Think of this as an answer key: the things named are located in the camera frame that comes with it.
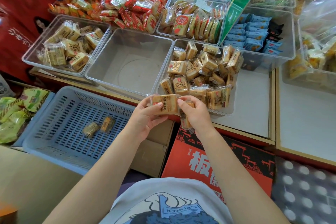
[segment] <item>blue snack package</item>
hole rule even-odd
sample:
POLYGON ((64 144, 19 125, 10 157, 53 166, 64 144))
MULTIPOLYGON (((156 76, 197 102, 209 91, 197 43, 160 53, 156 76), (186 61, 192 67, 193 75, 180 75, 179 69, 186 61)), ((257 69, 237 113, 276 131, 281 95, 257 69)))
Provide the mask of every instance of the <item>blue snack package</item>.
POLYGON ((269 22, 248 22, 247 25, 254 28, 268 28, 269 22))
POLYGON ((267 32, 267 28, 255 28, 251 26, 246 26, 246 31, 251 31, 251 32, 267 32))
POLYGON ((225 40, 224 41, 224 46, 226 45, 232 45, 233 47, 244 47, 245 42, 236 42, 236 41, 229 41, 229 40, 225 40))
POLYGON ((245 23, 245 22, 248 22, 247 18, 250 16, 250 14, 241 14, 239 16, 239 19, 237 20, 238 24, 242 24, 242 23, 245 23))
POLYGON ((264 50, 262 52, 265 53, 265 54, 278 56, 282 51, 271 49, 271 48, 264 48, 264 50))
POLYGON ((252 14, 250 22, 270 22, 272 17, 262 17, 252 14))
POLYGON ((256 40, 252 38, 246 38, 246 42, 244 45, 245 50, 257 52, 263 47, 263 42, 261 40, 256 40))
POLYGON ((251 32, 251 31, 246 32, 247 38, 257 39, 261 41, 264 41, 267 35, 268 35, 267 31, 266 32, 251 32))
POLYGON ((247 23, 244 23, 244 24, 236 24, 236 25, 233 25, 232 28, 237 28, 237 29, 245 29, 247 23))
POLYGON ((227 34, 225 40, 236 41, 236 42, 245 42, 246 35, 227 34))
POLYGON ((274 42, 274 41, 271 41, 271 40, 267 39, 266 44, 265 44, 265 49, 270 48, 270 49, 273 49, 273 50, 277 50, 281 45, 282 45, 282 43, 280 43, 280 42, 274 42))
POLYGON ((233 34, 233 35, 246 35, 246 31, 244 29, 237 29, 237 28, 233 28, 229 31, 229 34, 233 34))

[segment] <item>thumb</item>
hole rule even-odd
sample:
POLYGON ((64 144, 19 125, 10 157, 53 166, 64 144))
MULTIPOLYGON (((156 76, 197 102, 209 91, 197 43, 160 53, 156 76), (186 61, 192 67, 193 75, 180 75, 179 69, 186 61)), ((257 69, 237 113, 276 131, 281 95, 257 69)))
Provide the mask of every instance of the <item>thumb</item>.
POLYGON ((193 110, 195 110, 195 108, 192 108, 190 105, 188 105, 185 101, 183 101, 182 99, 178 99, 177 103, 179 105, 179 107, 182 109, 182 111, 187 115, 191 115, 191 113, 193 112, 193 110))
POLYGON ((158 115, 160 114, 160 110, 162 106, 163 106, 163 103, 160 102, 160 103, 157 103, 156 105, 146 107, 145 109, 143 109, 143 114, 147 116, 158 115))

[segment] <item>white t-shirt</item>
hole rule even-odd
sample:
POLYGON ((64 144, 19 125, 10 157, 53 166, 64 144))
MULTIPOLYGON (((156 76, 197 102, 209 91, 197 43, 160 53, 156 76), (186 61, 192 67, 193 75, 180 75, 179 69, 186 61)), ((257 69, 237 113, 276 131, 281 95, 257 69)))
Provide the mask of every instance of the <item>white t-shirt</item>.
POLYGON ((233 224, 228 207, 203 182, 147 179, 128 188, 100 224, 233 224))

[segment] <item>forearm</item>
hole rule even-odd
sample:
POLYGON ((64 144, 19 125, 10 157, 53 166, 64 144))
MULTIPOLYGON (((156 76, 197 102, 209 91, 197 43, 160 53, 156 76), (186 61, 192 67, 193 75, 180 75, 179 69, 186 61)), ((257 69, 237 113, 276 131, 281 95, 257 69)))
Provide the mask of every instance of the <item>forearm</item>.
POLYGON ((98 223, 111 209, 139 145, 124 129, 44 223, 98 223))
POLYGON ((199 137, 236 224, 289 224, 215 129, 199 137))

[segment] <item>hand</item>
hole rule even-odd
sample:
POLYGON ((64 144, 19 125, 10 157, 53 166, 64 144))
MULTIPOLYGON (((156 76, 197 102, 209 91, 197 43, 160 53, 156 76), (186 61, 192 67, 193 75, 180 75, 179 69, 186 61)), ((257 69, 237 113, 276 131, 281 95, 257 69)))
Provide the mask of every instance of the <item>hand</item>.
POLYGON ((163 103, 147 107, 150 102, 150 97, 143 99, 133 111, 125 130, 132 133, 132 136, 137 138, 140 142, 148 137, 152 128, 164 122, 168 116, 158 116, 163 103))
POLYGON ((198 98, 194 96, 182 96, 177 100, 179 107, 187 115, 192 127, 195 129, 196 136, 204 136, 212 128, 214 129, 207 106, 198 98), (195 104, 192 108, 185 101, 190 100, 195 104))

